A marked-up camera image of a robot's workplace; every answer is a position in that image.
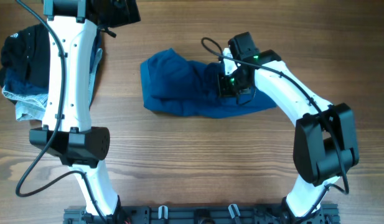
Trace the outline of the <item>navy folded garment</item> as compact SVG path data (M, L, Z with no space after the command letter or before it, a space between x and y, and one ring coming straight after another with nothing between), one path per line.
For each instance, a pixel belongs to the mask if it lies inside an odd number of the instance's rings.
M93 96L95 88L96 73L99 69L100 60L102 58L103 49L101 46L101 34L98 31L94 39L93 47L91 50L90 57L90 74L89 74L89 84L88 92ZM3 84L3 90L7 90L11 93L21 94L21 95L38 95L38 94L47 94L48 86L39 87L33 85L30 81L20 79L20 76L11 69L6 70L6 75Z

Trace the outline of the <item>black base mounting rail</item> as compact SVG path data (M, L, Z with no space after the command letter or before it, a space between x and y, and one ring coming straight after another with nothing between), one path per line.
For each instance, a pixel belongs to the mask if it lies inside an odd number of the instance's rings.
M294 223L292 216L280 204L257 204L222 207L122 207L118 218L107 216L108 223ZM87 213L85 207L65 209L63 223L104 223L97 215ZM339 224L337 204L322 204L319 211L301 223Z

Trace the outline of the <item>light grey denim garment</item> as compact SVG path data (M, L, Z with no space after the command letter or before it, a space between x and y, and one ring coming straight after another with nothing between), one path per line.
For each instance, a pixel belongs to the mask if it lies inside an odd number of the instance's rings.
M3 78L1 78L1 93L9 101L15 104L15 114L17 121L26 120L42 120L45 114L45 110L48 102L48 94L38 95L21 95L11 93L7 90L3 90L3 84L5 79L6 71L4 72ZM88 103L91 106L93 96L88 92Z

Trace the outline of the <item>black folded garment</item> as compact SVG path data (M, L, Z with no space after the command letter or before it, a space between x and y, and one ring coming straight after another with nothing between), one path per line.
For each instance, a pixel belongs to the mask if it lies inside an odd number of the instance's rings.
M22 81L49 87L50 42L47 29L38 24L7 37L1 49L1 65L0 83L9 68Z

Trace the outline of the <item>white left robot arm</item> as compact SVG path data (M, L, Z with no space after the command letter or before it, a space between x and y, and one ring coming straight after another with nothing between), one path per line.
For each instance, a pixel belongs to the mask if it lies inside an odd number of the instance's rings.
M45 1L40 18L49 32L49 95L42 126L30 143L58 157L74 175L86 204L65 211L65 223L129 223L112 187L105 159L110 132L90 117L90 67L99 32L140 21L134 0Z

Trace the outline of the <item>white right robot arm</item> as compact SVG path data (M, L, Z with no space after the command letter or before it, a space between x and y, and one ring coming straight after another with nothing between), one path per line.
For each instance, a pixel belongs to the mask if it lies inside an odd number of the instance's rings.
M245 55L227 47L220 58L227 87L254 87L295 127L293 161L298 177L283 199L283 221L302 223L317 216L331 188L349 194L347 172L359 161L352 109L316 95L272 50Z

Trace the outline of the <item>blue polo shirt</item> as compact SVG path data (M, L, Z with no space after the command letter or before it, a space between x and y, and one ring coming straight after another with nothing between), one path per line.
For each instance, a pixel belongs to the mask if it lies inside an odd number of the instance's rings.
M218 95L219 63L186 60L174 49L164 50L140 66L144 107L176 116L227 118L273 109L276 103L260 91L235 97Z

